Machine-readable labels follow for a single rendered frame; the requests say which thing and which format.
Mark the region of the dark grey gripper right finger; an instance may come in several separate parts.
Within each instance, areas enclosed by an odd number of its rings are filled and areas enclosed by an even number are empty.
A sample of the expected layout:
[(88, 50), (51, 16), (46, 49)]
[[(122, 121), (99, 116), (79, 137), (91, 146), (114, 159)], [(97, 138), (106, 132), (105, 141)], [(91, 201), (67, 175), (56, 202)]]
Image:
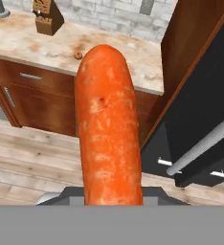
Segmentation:
[(160, 187), (143, 187), (143, 201), (145, 206), (186, 206), (185, 202), (168, 196)]

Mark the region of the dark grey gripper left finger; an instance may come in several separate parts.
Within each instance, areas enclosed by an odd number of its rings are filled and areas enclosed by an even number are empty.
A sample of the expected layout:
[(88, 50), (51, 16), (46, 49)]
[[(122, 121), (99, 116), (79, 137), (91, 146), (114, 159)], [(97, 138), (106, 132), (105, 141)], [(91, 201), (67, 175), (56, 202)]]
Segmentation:
[(62, 192), (44, 193), (35, 204), (37, 206), (83, 206), (83, 187), (66, 187)]

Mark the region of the orange carrot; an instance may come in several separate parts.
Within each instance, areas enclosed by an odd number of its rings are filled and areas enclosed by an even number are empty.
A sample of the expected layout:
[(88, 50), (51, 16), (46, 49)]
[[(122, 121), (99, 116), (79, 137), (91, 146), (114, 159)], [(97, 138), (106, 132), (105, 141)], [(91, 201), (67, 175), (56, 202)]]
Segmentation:
[(76, 77), (76, 114), (86, 205), (141, 205), (136, 95), (121, 52), (92, 48)]

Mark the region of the black fridge door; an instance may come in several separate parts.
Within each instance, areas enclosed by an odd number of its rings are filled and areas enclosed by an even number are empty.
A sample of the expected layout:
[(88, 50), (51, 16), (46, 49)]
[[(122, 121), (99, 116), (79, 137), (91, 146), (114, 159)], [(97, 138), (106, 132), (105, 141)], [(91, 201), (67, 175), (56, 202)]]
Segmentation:
[[(224, 121), (224, 24), (142, 150), (143, 172), (160, 176)], [(224, 139), (173, 176), (178, 187), (224, 182)]]

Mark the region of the brown wooden fridge housing panel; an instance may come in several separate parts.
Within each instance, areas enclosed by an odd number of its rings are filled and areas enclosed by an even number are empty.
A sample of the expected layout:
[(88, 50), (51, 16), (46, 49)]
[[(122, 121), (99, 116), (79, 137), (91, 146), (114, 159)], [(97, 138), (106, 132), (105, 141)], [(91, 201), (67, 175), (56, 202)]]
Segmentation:
[(165, 92), (142, 126), (144, 147), (224, 24), (224, 0), (178, 0), (161, 42)]

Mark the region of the brown wooden cupboard door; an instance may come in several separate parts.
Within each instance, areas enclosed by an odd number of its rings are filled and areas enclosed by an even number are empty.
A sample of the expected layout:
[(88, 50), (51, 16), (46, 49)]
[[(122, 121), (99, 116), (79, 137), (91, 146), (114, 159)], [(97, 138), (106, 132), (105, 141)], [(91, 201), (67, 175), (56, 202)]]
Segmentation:
[(20, 85), (7, 85), (15, 117), (23, 126), (63, 135), (76, 135), (75, 103), (72, 97)]
[(157, 127), (160, 114), (159, 95), (137, 91), (137, 115), (139, 120), (139, 141), (140, 147), (144, 147), (148, 139)]

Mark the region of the brown wooden drawer front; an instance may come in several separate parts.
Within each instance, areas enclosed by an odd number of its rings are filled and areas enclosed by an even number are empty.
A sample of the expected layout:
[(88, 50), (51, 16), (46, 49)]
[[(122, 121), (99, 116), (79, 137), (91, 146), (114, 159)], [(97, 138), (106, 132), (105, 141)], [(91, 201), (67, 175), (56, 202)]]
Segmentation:
[[(42, 77), (42, 80), (23, 78), (20, 73)], [(12, 83), (26, 86), (67, 97), (74, 95), (74, 78), (72, 76), (2, 59), (0, 59), (0, 82), (1, 84)]]

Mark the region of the brown wooden knife block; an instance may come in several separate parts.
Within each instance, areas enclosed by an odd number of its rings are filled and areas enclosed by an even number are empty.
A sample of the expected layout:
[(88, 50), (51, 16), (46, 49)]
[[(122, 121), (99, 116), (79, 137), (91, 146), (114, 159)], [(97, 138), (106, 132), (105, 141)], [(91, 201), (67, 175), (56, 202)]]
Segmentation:
[(64, 17), (55, 0), (33, 0), (32, 13), (38, 33), (53, 36), (64, 24)]

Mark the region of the grey wall socket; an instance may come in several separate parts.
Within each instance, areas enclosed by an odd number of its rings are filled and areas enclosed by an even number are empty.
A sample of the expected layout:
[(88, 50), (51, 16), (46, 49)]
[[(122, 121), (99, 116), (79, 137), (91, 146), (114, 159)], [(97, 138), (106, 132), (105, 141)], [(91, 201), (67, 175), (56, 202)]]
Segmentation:
[(154, 0), (142, 0), (140, 14), (151, 15)]

